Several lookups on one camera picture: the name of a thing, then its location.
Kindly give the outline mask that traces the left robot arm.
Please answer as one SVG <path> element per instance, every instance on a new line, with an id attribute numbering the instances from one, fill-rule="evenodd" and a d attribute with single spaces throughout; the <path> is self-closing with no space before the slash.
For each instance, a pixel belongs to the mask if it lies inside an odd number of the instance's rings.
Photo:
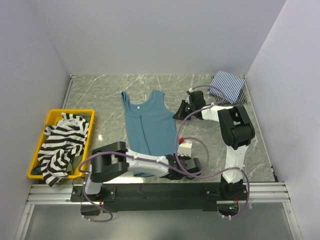
<path id="1" fill-rule="evenodd" d="M 92 151 L 88 179 L 82 189 L 82 195 L 88 201 L 96 200 L 104 182 L 109 182 L 127 172 L 180 180 L 185 174 L 173 169 L 181 171 L 182 168 L 191 174 L 200 175 L 202 165 L 198 158 L 176 156 L 174 153 L 162 156 L 138 153 L 126 148 L 125 142 L 118 141 Z"/>

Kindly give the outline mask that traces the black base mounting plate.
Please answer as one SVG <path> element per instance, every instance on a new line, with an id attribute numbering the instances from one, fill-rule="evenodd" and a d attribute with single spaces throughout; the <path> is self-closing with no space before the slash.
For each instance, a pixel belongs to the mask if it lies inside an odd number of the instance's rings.
<path id="1" fill-rule="evenodd" d="M 218 182 L 196 183 L 104 183 L 98 193 L 83 192 L 76 185 L 72 203 L 102 204 L 112 213 L 119 211 L 202 210 L 216 212 L 222 202 L 246 201 L 250 192 L 244 184 L 226 192 Z"/>

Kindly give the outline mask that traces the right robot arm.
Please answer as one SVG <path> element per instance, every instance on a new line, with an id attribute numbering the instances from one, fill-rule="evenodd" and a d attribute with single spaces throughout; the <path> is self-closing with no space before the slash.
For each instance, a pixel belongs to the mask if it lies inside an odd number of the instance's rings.
<path id="1" fill-rule="evenodd" d="M 200 120 L 219 123 L 223 142 L 226 144 L 226 171 L 221 174 L 219 193 L 222 198 L 230 200 L 243 189 L 243 174 L 246 151 L 255 137 L 255 129 L 243 105 L 215 106 L 208 105 L 201 90 L 187 92 L 188 97 L 173 118 L 190 119 L 191 113 Z"/>

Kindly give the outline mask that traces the teal ribbed tank top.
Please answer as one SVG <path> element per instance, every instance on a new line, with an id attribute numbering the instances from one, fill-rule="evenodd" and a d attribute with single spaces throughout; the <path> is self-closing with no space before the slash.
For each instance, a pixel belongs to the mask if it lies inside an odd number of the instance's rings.
<path id="1" fill-rule="evenodd" d="M 164 156 L 175 153 L 177 135 L 174 113 L 164 103 L 164 92 L 153 90 L 149 98 L 133 104 L 129 95 L 121 92 L 129 148 L 137 153 Z"/>

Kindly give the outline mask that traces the black white striped garment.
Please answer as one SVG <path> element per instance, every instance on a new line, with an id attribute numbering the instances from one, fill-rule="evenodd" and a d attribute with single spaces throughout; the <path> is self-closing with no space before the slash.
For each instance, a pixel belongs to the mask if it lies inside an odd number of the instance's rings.
<path id="1" fill-rule="evenodd" d="M 90 126 L 75 114 L 62 112 L 61 116 L 57 124 L 45 127 L 45 140 L 37 154 L 36 170 L 50 187 L 67 178 L 80 164 Z"/>

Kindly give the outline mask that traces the blue white striped folded garment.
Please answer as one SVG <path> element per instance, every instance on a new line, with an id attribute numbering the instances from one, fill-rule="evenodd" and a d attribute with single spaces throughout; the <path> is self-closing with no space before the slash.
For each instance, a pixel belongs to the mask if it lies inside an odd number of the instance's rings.
<path id="1" fill-rule="evenodd" d="M 213 77 L 207 93 L 235 104 L 240 96 L 246 80 L 232 73 L 219 70 Z"/>

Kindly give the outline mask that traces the dark striped folded garment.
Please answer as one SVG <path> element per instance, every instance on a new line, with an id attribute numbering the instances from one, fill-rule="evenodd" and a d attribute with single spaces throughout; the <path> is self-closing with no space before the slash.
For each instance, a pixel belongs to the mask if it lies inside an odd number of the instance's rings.
<path id="1" fill-rule="evenodd" d="M 218 105 L 223 106 L 223 105 L 241 105 L 241 104 L 245 104 L 247 102 L 247 97 L 246 94 L 244 93 L 243 90 L 240 91 L 239 96 L 236 100 L 236 102 L 234 103 L 230 103 L 227 100 L 223 100 L 221 97 L 219 96 L 215 96 L 215 101 L 218 103 Z"/>

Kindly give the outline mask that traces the yellow plastic bin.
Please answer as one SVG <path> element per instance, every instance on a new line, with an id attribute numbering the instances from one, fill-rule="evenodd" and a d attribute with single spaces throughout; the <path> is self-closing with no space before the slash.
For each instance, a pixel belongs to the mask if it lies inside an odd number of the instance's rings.
<path id="1" fill-rule="evenodd" d="M 93 109 L 50 110 L 27 177 L 49 186 L 82 177 L 87 165 L 79 165 L 88 157 L 94 124 Z"/>

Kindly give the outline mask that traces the aluminium rail frame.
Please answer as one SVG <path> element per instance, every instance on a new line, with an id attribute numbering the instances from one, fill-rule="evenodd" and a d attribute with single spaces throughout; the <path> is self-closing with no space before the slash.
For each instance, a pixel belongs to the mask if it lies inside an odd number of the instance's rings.
<path id="1" fill-rule="evenodd" d="M 72 185 L 63 184 L 49 187 L 33 184 L 29 191 L 27 205 L 80 205 L 72 202 Z M 289 203 L 291 198 L 283 182 L 254 182 L 250 185 L 250 203 Z"/>

